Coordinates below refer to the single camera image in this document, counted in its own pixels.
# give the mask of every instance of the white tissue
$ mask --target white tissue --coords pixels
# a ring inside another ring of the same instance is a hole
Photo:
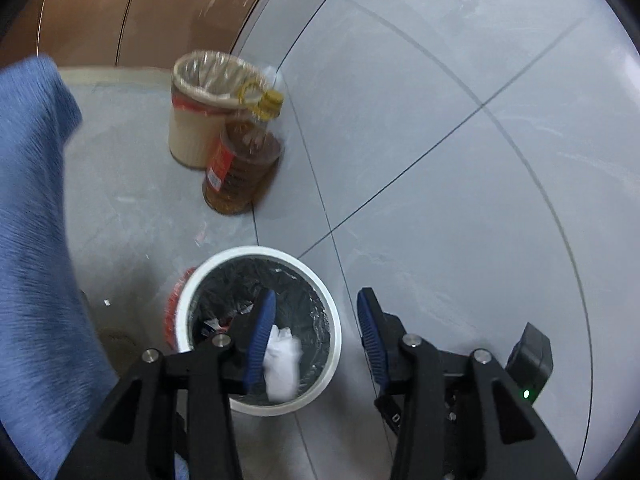
[[[289,328],[271,327],[267,350],[264,353],[264,382],[267,397],[272,402],[287,402],[298,393],[300,382],[300,339],[291,335]]]

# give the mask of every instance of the white trash can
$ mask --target white trash can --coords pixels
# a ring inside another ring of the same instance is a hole
[[[249,81],[257,82],[257,88],[241,104],[238,90]],[[196,50],[182,56],[172,71],[169,150],[175,160],[204,170],[225,118],[256,105],[267,88],[260,70],[231,54]]]
[[[187,352],[193,349],[193,324],[196,319],[196,313],[194,311],[197,307],[198,301],[196,295],[201,289],[203,281],[212,276],[212,272],[215,269],[224,269],[225,266],[244,259],[265,260],[270,264],[275,264],[287,269],[293,279],[298,277],[304,280],[304,282],[310,286],[310,290],[317,295],[317,299],[321,303],[324,316],[322,322],[326,321],[329,341],[327,348],[324,348],[322,352],[316,351],[316,354],[314,355],[314,358],[318,354],[321,356],[326,355],[326,360],[323,359],[324,362],[313,363],[312,365],[313,368],[321,367],[321,371],[319,372],[317,370],[312,370],[313,373],[317,372],[319,375],[314,377],[312,383],[307,385],[305,388],[302,388],[303,391],[301,391],[299,396],[295,399],[281,404],[258,405],[251,403],[250,401],[243,400],[249,397],[247,396],[239,399],[231,398],[230,406],[231,409],[236,412],[257,416],[275,416],[295,412],[309,404],[318,395],[320,395],[334,376],[335,369],[337,368],[338,361],[340,359],[342,332],[340,328],[340,319],[338,318],[338,310],[326,286],[324,286],[324,283],[322,283],[311,269],[293,256],[267,247],[244,246],[223,251],[201,264],[184,285],[180,294],[180,299],[178,300],[174,325],[177,349],[179,352]],[[290,328],[294,335],[296,335],[295,327]],[[301,369],[301,381],[304,375],[305,370]]]

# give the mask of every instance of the black trash bag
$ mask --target black trash bag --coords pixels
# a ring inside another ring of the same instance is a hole
[[[329,355],[329,320],[320,297],[295,270],[273,260],[252,256],[236,258],[213,269],[200,283],[191,306],[191,336],[194,345],[206,339],[206,322],[217,319],[221,326],[248,314],[262,288],[276,293],[278,328],[289,327],[300,339],[300,385],[305,393],[322,373]],[[264,378],[245,396],[233,396],[245,404],[274,406],[266,394]]]

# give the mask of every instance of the metal screw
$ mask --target metal screw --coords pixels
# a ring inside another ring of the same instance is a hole
[[[483,365],[487,364],[491,359],[491,352],[484,348],[479,348],[474,352],[474,359]]]
[[[402,342],[411,348],[415,348],[422,344],[422,338],[415,334],[404,334],[402,336]]]
[[[142,352],[142,360],[145,363],[154,363],[158,361],[159,357],[160,357],[160,352],[155,348],[149,348],[144,352]]]
[[[224,348],[225,346],[231,343],[231,338],[227,334],[218,334],[213,336],[211,340],[213,346],[217,346],[218,348]]]

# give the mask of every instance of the cooking oil bottle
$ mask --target cooking oil bottle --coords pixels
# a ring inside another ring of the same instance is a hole
[[[238,101],[244,102],[249,88],[241,87]],[[257,105],[239,110],[225,120],[225,127],[212,147],[202,193],[207,204],[222,214],[244,212],[270,168],[282,154],[282,141],[268,128],[280,115],[284,96],[273,89],[262,94]]]

